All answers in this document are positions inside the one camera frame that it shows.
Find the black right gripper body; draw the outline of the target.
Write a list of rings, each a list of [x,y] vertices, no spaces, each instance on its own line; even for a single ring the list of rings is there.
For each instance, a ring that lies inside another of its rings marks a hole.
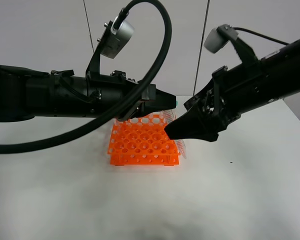
[[[266,64],[247,69],[242,64],[218,69],[202,89],[202,127],[219,133],[242,114],[267,104],[273,98],[273,71]]]

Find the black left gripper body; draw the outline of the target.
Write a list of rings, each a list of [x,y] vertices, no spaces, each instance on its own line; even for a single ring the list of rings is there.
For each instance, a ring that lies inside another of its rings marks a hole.
[[[90,111],[100,116],[115,104],[122,102],[123,98],[129,95],[138,82],[133,79],[126,78],[125,72],[116,70],[112,73],[112,75],[101,74],[96,80],[86,79],[86,84],[87,96],[93,99]],[[134,100],[133,102],[139,100],[148,101],[151,98],[151,94],[154,94],[155,91],[156,86],[154,84],[150,84],[142,92],[142,94],[138,96],[137,100]]]

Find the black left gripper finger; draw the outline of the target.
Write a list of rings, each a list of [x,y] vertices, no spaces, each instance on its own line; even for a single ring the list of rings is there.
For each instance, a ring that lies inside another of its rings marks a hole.
[[[175,95],[156,89],[155,93],[150,95],[150,100],[144,102],[144,113],[149,115],[155,112],[173,110],[177,106]]]
[[[143,100],[137,100],[133,102],[118,115],[118,121],[124,122],[129,119],[141,118],[146,116],[148,114],[146,103],[147,102]]]

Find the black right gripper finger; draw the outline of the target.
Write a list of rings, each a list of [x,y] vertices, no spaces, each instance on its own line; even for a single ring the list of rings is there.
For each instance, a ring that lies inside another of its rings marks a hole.
[[[196,139],[204,140],[207,142],[217,141],[219,134],[209,128],[209,124],[204,120],[204,115],[199,112],[198,108],[191,108],[186,116],[180,116],[177,118],[170,127],[174,126],[178,128],[177,136],[181,139]]]
[[[196,94],[188,99],[183,106],[186,109],[186,112],[182,116],[188,115],[188,112],[192,107],[198,107],[199,112],[204,116],[216,117],[217,112],[215,109],[215,95],[212,92],[206,92],[203,94]]]

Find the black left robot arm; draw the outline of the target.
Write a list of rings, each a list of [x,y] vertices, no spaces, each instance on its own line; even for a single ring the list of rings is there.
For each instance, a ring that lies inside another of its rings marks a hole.
[[[117,70],[90,80],[73,70],[48,73],[0,65],[0,123],[34,117],[97,118],[137,84]]]

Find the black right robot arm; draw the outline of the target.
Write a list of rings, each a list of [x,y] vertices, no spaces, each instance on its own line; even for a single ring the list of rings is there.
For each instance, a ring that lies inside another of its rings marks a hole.
[[[184,103],[186,113],[164,131],[171,140],[215,142],[242,114],[300,92],[300,39],[278,53],[243,58],[212,73],[209,83]]]

